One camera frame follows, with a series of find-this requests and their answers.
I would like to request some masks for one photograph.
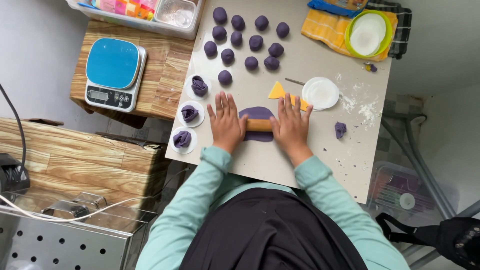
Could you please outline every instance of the plastic crate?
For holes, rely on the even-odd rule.
[[[443,184],[439,186],[456,209],[458,191]],[[415,199],[411,208],[401,203],[400,197],[404,194],[411,194]],[[415,227],[435,225],[443,220],[416,171],[386,161],[373,165],[367,205],[364,209],[372,217],[385,212],[405,225]]]
[[[198,0],[196,9],[192,15],[192,23],[189,27],[179,27],[175,25],[170,25],[162,22],[148,21],[138,18],[129,17],[126,15],[120,15],[110,12],[105,12],[102,10],[91,9],[87,7],[82,7],[78,5],[77,2],[86,3],[86,0],[66,0],[68,5],[72,9],[80,10],[83,14],[88,17],[99,20],[102,22],[112,23],[116,25],[123,25],[128,27],[133,27],[149,32],[164,34],[167,36],[180,37],[184,39],[195,39],[197,36],[198,25],[200,23],[200,18],[202,17],[204,0]]]

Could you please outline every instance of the steel box with holes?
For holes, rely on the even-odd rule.
[[[39,217],[76,218],[109,205],[94,194],[37,187],[2,195]],[[133,270],[156,216],[119,205],[80,221],[53,223],[0,202],[0,269]]]

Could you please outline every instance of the yellow towel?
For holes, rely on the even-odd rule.
[[[395,13],[392,12],[382,12],[387,16],[392,24],[392,35],[395,36],[396,25],[398,24],[398,19],[396,18]],[[309,38],[313,38],[316,40],[320,40],[328,45],[331,49],[341,54],[345,54],[351,57],[356,57],[352,55],[347,47],[345,46],[345,30],[347,29],[348,24],[352,19],[344,16],[334,15],[325,11],[320,10],[313,10],[310,9],[308,12],[307,18],[303,23],[301,28],[301,33]],[[379,55],[362,58],[371,61],[382,61],[388,57],[388,51],[390,50],[390,46],[388,47]]]

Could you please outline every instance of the white cable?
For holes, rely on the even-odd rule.
[[[186,172],[188,171],[190,168],[185,168],[184,170],[181,170],[180,172],[176,173],[174,176],[172,176],[168,181],[167,183],[164,185],[164,186],[167,186],[167,184],[170,182],[170,180],[172,180],[175,176],[177,176],[179,173],[181,172]],[[2,199],[4,202],[6,202],[8,205],[10,205],[11,207],[17,209],[19,212],[21,212],[22,214],[24,214],[25,216],[28,216],[32,219],[36,219],[36,220],[39,220],[39,221],[49,221],[49,222],[72,222],[72,221],[79,221],[79,220],[83,220],[83,219],[86,219],[88,217],[91,217],[93,215],[96,215],[98,213],[101,213],[109,208],[112,208],[114,206],[117,206],[117,205],[120,205],[120,204],[123,204],[123,203],[126,203],[126,202],[129,202],[129,201],[133,201],[133,200],[140,200],[140,199],[149,199],[149,198],[154,198],[154,196],[147,196],[147,197],[138,197],[138,198],[131,198],[131,199],[127,199],[127,200],[124,200],[124,201],[121,201],[121,202],[118,202],[116,204],[112,204],[112,205],[109,205],[105,208],[102,208],[94,213],[91,213],[91,214],[88,214],[88,215],[85,215],[85,216],[82,216],[82,217],[79,217],[79,218],[75,218],[75,219],[69,219],[69,220],[65,220],[65,219],[60,219],[60,220],[56,220],[56,219],[49,219],[49,218],[42,218],[42,217],[39,217],[39,216],[36,216],[36,215],[32,215],[30,214],[29,212],[21,209],[20,207],[16,206],[15,204],[13,204],[11,201],[9,201],[7,198],[5,198],[4,196],[0,195],[0,199]]]

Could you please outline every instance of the mint green long sleeve shirt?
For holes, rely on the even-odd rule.
[[[204,148],[200,160],[152,225],[136,269],[177,270],[207,214],[242,191],[263,187],[295,194],[287,186],[228,173],[232,158],[223,149]],[[312,156],[297,166],[295,178],[313,205],[343,230],[369,270],[409,270],[405,259],[383,236],[380,227],[318,157]]]

